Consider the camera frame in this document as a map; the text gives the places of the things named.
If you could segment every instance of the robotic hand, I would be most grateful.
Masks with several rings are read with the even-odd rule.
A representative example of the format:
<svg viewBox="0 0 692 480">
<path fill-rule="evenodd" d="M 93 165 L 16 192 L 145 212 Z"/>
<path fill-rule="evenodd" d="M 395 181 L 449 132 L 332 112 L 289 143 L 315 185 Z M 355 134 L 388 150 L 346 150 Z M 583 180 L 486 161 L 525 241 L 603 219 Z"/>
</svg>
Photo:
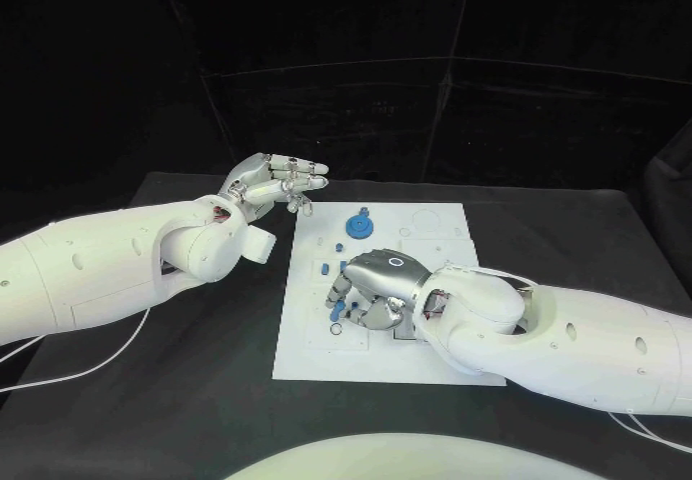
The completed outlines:
<svg viewBox="0 0 692 480">
<path fill-rule="evenodd" d="M 411 321 L 417 338 L 463 373 L 499 374 L 609 412 L 692 415 L 691 319 L 481 267 L 430 272 L 393 250 L 352 259 L 329 308 L 354 287 L 371 307 L 341 318 L 374 330 Z"/>
<path fill-rule="evenodd" d="M 256 154 L 218 195 L 51 223 L 0 247 L 0 344 L 104 325 L 217 282 L 243 257 L 266 263 L 276 237 L 251 226 L 289 202 L 312 213 L 322 164 Z"/>
</svg>

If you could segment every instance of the small blue piece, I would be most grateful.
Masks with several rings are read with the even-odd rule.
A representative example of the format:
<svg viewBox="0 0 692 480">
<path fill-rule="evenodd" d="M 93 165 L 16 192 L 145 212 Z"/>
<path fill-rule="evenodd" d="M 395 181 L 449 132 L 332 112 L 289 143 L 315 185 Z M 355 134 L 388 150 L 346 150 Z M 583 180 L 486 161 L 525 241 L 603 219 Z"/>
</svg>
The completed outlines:
<svg viewBox="0 0 692 480">
<path fill-rule="evenodd" d="M 374 225 L 370 215 L 368 207 L 364 207 L 361 213 L 346 221 L 346 233 L 357 240 L 362 240 L 372 235 Z"/>
<path fill-rule="evenodd" d="M 339 321 L 339 313 L 342 312 L 342 310 L 346 308 L 346 304 L 344 303 L 344 300 L 339 300 L 336 302 L 336 305 L 335 305 L 335 308 L 332 309 L 332 313 L 329 314 L 329 319 L 333 321 L 333 322 L 338 322 Z"/>
</svg>

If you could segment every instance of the blue part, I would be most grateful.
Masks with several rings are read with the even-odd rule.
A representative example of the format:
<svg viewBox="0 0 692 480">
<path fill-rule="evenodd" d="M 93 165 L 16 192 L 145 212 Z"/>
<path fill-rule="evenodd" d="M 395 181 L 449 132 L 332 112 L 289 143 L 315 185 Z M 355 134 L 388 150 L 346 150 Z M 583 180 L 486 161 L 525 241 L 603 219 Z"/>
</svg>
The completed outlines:
<svg viewBox="0 0 692 480">
<path fill-rule="evenodd" d="M 357 240 L 362 240 L 372 235 L 375 226 L 370 215 L 371 212 L 368 211 L 368 207 L 364 207 L 361 213 L 346 221 L 346 233 L 349 234 L 349 237 Z"/>
<path fill-rule="evenodd" d="M 344 300 L 339 300 L 336 302 L 335 308 L 332 309 L 332 313 L 329 314 L 329 319 L 333 322 L 339 321 L 339 313 L 345 308 L 346 308 L 346 304 L 344 303 Z"/>
</svg>

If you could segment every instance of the white curved surface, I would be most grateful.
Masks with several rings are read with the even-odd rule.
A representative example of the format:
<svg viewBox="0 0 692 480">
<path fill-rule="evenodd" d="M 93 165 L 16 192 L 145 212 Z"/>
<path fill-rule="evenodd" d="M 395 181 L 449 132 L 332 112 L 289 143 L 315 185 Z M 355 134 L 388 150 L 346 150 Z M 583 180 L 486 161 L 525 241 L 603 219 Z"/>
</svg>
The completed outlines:
<svg viewBox="0 0 692 480">
<path fill-rule="evenodd" d="M 267 458 L 227 480 L 274 478 L 602 479 L 557 460 L 502 445 L 413 433 L 354 435 L 312 443 Z"/>
</svg>

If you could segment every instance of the blue object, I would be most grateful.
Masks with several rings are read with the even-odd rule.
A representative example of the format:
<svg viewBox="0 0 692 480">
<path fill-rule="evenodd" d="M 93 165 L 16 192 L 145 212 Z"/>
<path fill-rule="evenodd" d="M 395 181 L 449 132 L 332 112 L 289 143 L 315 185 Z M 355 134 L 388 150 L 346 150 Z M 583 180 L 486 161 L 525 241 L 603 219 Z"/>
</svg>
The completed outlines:
<svg viewBox="0 0 692 480">
<path fill-rule="evenodd" d="M 368 207 L 364 207 L 361 213 L 346 221 L 346 233 L 357 240 L 362 240 L 372 235 L 374 225 L 370 215 Z"/>
<path fill-rule="evenodd" d="M 335 308 L 332 309 L 332 313 L 329 314 L 329 319 L 333 322 L 339 321 L 339 313 L 345 308 L 346 308 L 346 304 L 344 303 L 344 300 L 339 300 L 336 302 Z"/>
</svg>

